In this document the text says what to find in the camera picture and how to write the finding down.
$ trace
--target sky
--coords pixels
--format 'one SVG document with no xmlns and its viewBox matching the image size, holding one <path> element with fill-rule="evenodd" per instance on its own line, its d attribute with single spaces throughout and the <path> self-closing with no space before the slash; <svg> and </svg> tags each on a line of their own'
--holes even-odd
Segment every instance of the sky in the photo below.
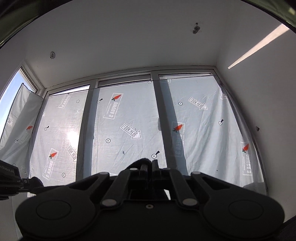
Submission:
<svg viewBox="0 0 296 241">
<path fill-rule="evenodd" d="M 0 99 L 0 133 L 2 135 L 7 116 L 9 114 L 11 105 L 15 99 L 15 96 L 21 86 L 24 83 L 25 86 L 33 91 L 31 87 L 27 84 L 26 80 L 21 76 L 20 71 L 18 71 L 13 79 L 10 81 L 9 85 L 7 86 L 5 92 Z"/>
</svg>

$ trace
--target white arrow print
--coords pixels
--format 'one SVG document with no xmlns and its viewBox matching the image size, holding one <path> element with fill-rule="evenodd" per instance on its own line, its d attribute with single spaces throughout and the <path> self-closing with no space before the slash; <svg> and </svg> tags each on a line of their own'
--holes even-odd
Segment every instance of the white arrow print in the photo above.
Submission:
<svg viewBox="0 0 296 241">
<path fill-rule="evenodd" d="M 129 126 L 127 123 L 125 123 L 121 129 L 123 129 L 127 134 L 131 136 L 131 139 L 141 139 L 141 132 L 140 130 L 136 130 Z"/>
<path fill-rule="evenodd" d="M 199 102 L 198 100 L 196 100 L 196 99 L 194 99 L 194 98 L 192 98 L 192 97 L 190 97 L 190 99 L 189 99 L 188 101 L 189 101 L 190 103 L 196 105 L 197 107 L 199 107 L 200 110 L 207 110 L 207 106 L 206 106 L 205 103 L 201 103 L 201 102 Z"/>
</svg>

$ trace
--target orange carrot print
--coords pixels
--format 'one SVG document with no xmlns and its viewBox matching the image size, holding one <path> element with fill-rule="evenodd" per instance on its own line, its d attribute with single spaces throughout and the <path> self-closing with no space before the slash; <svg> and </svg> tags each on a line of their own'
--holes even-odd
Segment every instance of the orange carrot print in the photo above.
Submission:
<svg viewBox="0 0 296 241">
<path fill-rule="evenodd" d="M 177 132 L 177 131 L 181 130 L 182 126 L 183 126 L 182 124 L 176 126 L 176 127 L 173 129 L 173 131 L 174 131 L 174 132 Z"/>
<path fill-rule="evenodd" d="M 57 154 L 57 152 L 51 153 L 51 154 L 49 155 L 50 159 L 53 158 L 56 154 Z"/>
<path fill-rule="evenodd" d="M 117 95 L 117 96 L 113 97 L 111 100 L 115 101 L 115 100 L 117 100 L 120 96 L 121 96 L 121 95 Z"/>
<path fill-rule="evenodd" d="M 249 149 L 249 143 L 242 149 L 242 152 L 246 153 L 246 151 Z"/>
</svg>

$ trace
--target white ceiling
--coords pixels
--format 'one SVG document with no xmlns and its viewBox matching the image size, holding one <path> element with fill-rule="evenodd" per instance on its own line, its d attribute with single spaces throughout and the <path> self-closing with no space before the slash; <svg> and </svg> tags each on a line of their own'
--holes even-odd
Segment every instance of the white ceiling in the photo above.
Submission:
<svg viewBox="0 0 296 241">
<path fill-rule="evenodd" d="M 215 66 L 232 2 L 73 0 L 22 30 L 26 62 L 44 87 L 137 67 Z"/>
</svg>

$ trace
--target rectangular logo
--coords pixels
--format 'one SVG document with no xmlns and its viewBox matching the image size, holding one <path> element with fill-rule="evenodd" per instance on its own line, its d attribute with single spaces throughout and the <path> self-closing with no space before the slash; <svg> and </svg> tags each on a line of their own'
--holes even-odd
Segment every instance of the rectangular logo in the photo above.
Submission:
<svg viewBox="0 0 296 241">
<path fill-rule="evenodd" d="M 59 151 L 51 148 L 47 160 L 46 160 L 46 165 L 44 167 L 44 172 L 42 174 L 42 177 L 44 177 L 47 180 L 50 180 L 50 177 L 52 176 L 52 169 L 54 167 L 55 161 L 57 159 Z"/>
<path fill-rule="evenodd" d="M 104 118 L 114 120 L 122 96 L 123 96 L 123 94 L 113 93 L 113 95 L 108 103 L 106 113 L 104 114 Z"/>
<path fill-rule="evenodd" d="M 25 178 L 29 178 L 29 173 L 27 172 L 26 166 L 21 166 L 21 169 Z"/>
<path fill-rule="evenodd" d="M 182 156 L 183 154 L 183 141 L 184 141 L 184 123 L 172 122 L 172 141 L 174 156 Z"/>
<path fill-rule="evenodd" d="M 8 118 L 7 118 L 7 125 L 9 125 L 10 127 L 12 127 L 12 124 L 13 124 L 13 119 L 10 117 L 10 114 L 8 115 Z"/>
<path fill-rule="evenodd" d="M 74 151 L 71 145 L 67 147 L 67 151 L 69 152 L 70 156 L 73 158 L 73 161 L 77 161 L 77 153 Z"/>
<path fill-rule="evenodd" d="M 252 176 L 251 160 L 249 151 L 249 143 L 241 142 L 242 152 L 242 174 L 245 176 Z"/>
<path fill-rule="evenodd" d="M 64 97 L 63 97 L 63 99 L 62 99 L 62 101 L 61 101 L 61 103 L 59 104 L 58 107 L 64 109 L 65 106 L 66 106 L 66 104 L 68 103 L 70 97 L 71 97 L 70 94 L 65 94 Z"/>
</svg>

